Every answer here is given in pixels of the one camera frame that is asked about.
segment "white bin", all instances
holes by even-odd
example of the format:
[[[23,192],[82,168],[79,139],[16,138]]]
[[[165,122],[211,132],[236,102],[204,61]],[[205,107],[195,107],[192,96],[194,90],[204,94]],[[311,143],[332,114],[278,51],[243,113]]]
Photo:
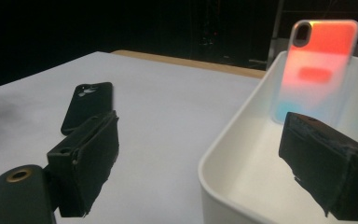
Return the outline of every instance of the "white bin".
[[[200,161],[205,224],[341,223],[331,214],[324,216],[322,207],[297,184],[289,165],[278,156],[282,125],[272,121],[270,111],[286,53],[277,57]],[[356,57],[351,58],[342,90],[337,100],[344,104],[335,128],[358,141]]]

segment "black phone case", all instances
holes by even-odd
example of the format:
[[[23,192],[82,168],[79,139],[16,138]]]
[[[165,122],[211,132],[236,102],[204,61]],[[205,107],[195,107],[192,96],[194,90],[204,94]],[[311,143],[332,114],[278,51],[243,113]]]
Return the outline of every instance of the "black phone case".
[[[113,109],[113,85],[110,82],[81,84],[75,88],[61,133],[68,135],[92,116]]]

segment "phone case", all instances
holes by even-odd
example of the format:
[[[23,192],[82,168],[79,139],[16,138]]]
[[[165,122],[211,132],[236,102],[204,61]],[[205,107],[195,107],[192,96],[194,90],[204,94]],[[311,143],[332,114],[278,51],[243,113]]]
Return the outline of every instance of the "phone case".
[[[88,118],[113,109],[113,85],[110,82],[82,84],[75,88],[61,133],[70,134]]]
[[[358,36],[357,21],[299,21],[291,33],[282,85],[273,118],[287,112],[315,117],[334,126],[347,65]]]

